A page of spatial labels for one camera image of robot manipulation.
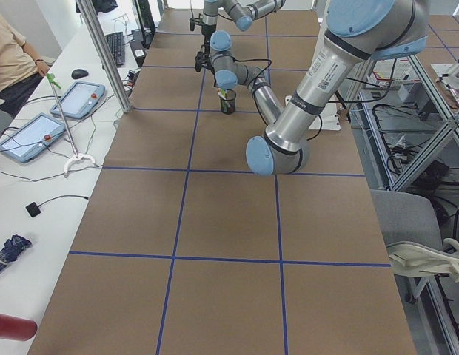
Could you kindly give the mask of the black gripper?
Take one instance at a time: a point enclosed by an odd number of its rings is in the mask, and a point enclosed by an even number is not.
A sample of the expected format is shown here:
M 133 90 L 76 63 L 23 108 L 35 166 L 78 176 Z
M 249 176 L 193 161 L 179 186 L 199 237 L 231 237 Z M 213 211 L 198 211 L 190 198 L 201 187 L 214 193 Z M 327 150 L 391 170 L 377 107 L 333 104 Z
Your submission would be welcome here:
M 211 70 L 210 47 L 202 44 L 195 55 L 195 71 L 200 72 L 202 69 Z
M 201 14 L 198 17 L 192 16 L 190 18 L 190 31 L 195 32 L 195 29 L 198 28 L 201 34 L 204 34 L 204 23 L 203 17 Z

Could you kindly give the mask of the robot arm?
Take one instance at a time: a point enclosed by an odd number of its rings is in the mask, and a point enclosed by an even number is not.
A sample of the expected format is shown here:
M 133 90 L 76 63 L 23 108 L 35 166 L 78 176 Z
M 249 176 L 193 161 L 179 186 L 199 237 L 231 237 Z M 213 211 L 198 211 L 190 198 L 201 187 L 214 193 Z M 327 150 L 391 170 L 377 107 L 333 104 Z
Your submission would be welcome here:
M 324 44 L 289 103 L 281 105 L 264 70 L 237 63 L 230 35 L 216 27 L 220 10 L 246 31 L 283 5 L 283 1 L 247 6 L 239 1 L 205 1 L 203 12 L 190 18 L 190 29 L 199 26 L 204 35 L 196 70 L 210 69 L 217 88 L 224 91 L 247 87 L 267 125 L 263 135 L 250 138 L 246 147 L 248 167 L 263 176 L 293 173 L 306 165 L 305 133 L 356 64 L 417 54 L 427 40 L 429 1 L 331 1 Z
M 278 12 L 285 3 L 284 0 L 262 0 L 243 6 L 236 0 L 204 1 L 203 13 L 198 18 L 192 16 L 189 20 L 190 31 L 193 32 L 199 26 L 203 35 L 212 35 L 216 31 L 219 10 L 223 9 L 236 27 L 244 32 L 254 21 Z

